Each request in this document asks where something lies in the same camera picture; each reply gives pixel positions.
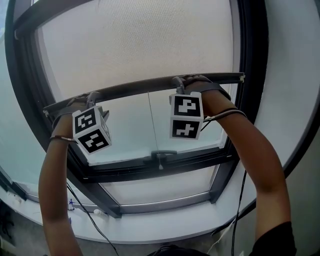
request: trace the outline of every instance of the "black and white marker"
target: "black and white marker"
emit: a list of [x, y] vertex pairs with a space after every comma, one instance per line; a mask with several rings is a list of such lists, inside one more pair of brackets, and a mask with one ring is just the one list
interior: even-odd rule
[[112, 145], [109, 129], [98, 106], [74, 112], [72, 121], [73, 138], [88, 155]]
[[200, 92], [170, 95], [170, 138], [197, 140], [204, 121]]

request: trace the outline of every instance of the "window frame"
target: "window frame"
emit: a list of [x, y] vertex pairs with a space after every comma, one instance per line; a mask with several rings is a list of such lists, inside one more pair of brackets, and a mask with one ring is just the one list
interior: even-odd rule
[[[49, 138], [52, 133], [51, 125], [54, 119], [52, 116], [47, 118], [43, 109], [45, 108], [46, 111], [51, 112], [55, 108], [65, 105], [67, 101], [55, 103], [39, 56], [39, 46], [35, 36], [36, 29], [61, 13], [90, 1], [40, 0], [30, 6], [15, 22], [13, 17], [17, 3], [15, 0], [9, 1], [10, 8], [8, 7], [5, 25], [5, 51], [9, 75], [23, 115], [45, 151], [47, 151], [49, 145]], [[268, 60], [268, 22], [265, 2], [261, 2], [258, 10], [252, 8], [252, 6], [256, 5], [246, 0], [230, 0], [230, 6], [231, 13], [235, 11], [239, 13], [239, 70], [241, 72], [204, 75], [220, 83], [233, 84], [239, 82], [235, 105], [245, 112], [248, 119], [254, 123], [263, 92]], [[259, 12], [259, 15], [252, 15], [252, 12]], [[243, 73], [245, 74], [245, 79], [244, 82], [241, 82]], [[99, 90], [103, 92], [103, 99], [100, 100], [105, 101], [129, 96], [122, 93], [124, 89], [128, 89], [127, 92], [130, 92], [130, 95], [146, 92], [146, 89], [150, 92], [152, 91], [151, 88], [153, 91], [172, 89], [170, 86], [171, 78], [161, 77], [105, 88]], [[184, 161], [179, 160], [179, 157], [181, 158], [182, 156], [186, 156]], [[203, 202], [203, 200], [210, 200], [215, 203], [228, 184], [239, 162], [238, 154], [229, 138], [227, 138], [223, 149], [210, 148], [181, 153], [178, 155], [178, 159], [174, 161], [176, 157], [168, 156], [168, 159], [173, 159], [173, 161], [163, 164], [164, 169], [162, 171], [159, 170], [158, 164], [142, 164], [142, 158], [89, 166], [81, 150], [76, 145], [70, 145], [67, 158], [67, 177], [103, 211], [114, 218], [120, 218], [121, 214], [169, 210], [176, 208], [175, 206], [188, 206]], [[197, 200], [193, 201], [184, 200], [182, 204], [177, 203], [177, 201], [174, 205], [172, 203], [163, 203], [160, 208], [154, 207], [155, 203], [159, 203], [155, 202], [143, 204], [145, 205], [144, 207], [136, 207], [135, 210], [132, 210], [133, 207], [124, 209], [123, 205], [119, 205], [99, 184], [102, 182], [155, 178], [214, 165], [220, 166], [208, 195], [199, 196]]]

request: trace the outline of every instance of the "frosted glass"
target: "frosted glass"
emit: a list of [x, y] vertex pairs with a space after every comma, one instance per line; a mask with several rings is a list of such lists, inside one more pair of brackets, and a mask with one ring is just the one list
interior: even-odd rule
[[117, 98], [98, 105], [110, 111], [106, 124], [112, 146], [92, 155], [83, 152], [90, 165], [142, 158], [157, 150], [147, 93]]
[[5, 33], [6, 13], [9, 0], [0, 1], [0, 37]]
[[[8, 73], [3, 39], [0, 38], [0, 166], [27, 194], [37, 196], [46, 152], [31, 131], [18, 104]], [[93, 204], [72, 183], [70, 185], [82, 203]], [[68, 198], [76, 201], [69, 192]]]
[[93, 0], [44, 24], [38, 40], [57, 101], [150, 78], [232, 72], [233, 66], [227, 0]]
[[164, 177], [101, 185], [120, 205], [161, 202], [209, 191], [216, 169], [211, 166]]

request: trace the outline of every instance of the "black sleeve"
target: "black sleeve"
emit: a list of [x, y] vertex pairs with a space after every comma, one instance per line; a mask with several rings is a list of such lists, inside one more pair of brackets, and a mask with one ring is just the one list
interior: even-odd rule
[[296, 255], [291, 222], [285, 222], [262, 235], [254, 244], [250, 256]]

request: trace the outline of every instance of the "wrist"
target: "wrist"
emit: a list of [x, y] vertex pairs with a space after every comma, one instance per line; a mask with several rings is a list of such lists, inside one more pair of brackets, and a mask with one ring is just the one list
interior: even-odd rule
[[224, 110], [237, 108], [230, 100], [216, 90], [205, 91], [201, 97], [203, 109], [206, 109], [206, 114], [210, 117]]
[[63, 136], [66, 138], [73, 138], [72, 122], [73, 120], [71, 114], [62, 115], [52, 132], [52, 136]]

